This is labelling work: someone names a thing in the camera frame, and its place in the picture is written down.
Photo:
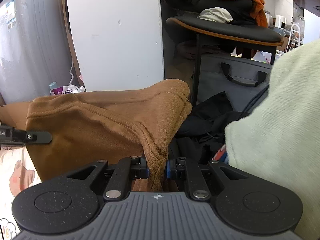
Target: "black strap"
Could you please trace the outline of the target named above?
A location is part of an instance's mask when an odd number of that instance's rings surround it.
[[[245,87],[257,87],[258,85],[260,85],[262,82],[265,82],[265,80],[267,79],[267,73],[262,72],[262,71],[258,71],[258,81],[255,83],[246,83],[246,82],[241,82],[239,80],[236,80],[232,77],[229,76],[229,71],[230,71],[230,65],[221,62],[221,69],[223,74],[225,75],[225,77],[232,83],[241,85],[241,86],[245,86]]]

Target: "gray storage bag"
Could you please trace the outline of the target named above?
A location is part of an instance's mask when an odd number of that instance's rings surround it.
[[[225,55],[203,55],[198,91],[198,103],[225,91],[234,111],[244,110],[250,100],[269,84],[272,65]],[[267,96],[266,91],[247,112],[257,107]]]

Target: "cartoon print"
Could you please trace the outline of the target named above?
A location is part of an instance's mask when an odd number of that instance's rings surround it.
[[[1,230],[3,233],[4,240],[11,240],[17,235],[17,230],[14,224],[9,222],[7,219],[0,219]]]
[[[21,161],[17,161],[13,174],[9,179],[9,187],[12,195],[16,197],[22,190],[28,188],[34,179],[35,171],[27,170]]]

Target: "white cloth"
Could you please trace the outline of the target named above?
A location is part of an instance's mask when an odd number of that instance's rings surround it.
[[[233,21],[231,14],[226,9],[220,7],[205,9],[197,18],[218,23],[229,23]]]
[[[296,233],[320,237],[320,40],[284,54],[268,97],[226,127],[229,164],[294,191],[304,212]]]

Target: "gray ribbed plate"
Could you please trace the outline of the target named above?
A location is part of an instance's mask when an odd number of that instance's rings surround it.
[[[222,223],[208,203],[188,199],[184,192],[131,192],[105,204],[99,216],[80,230],[60,236],[22,232],[15,240],[301,240],[293,232],[259,237]]]

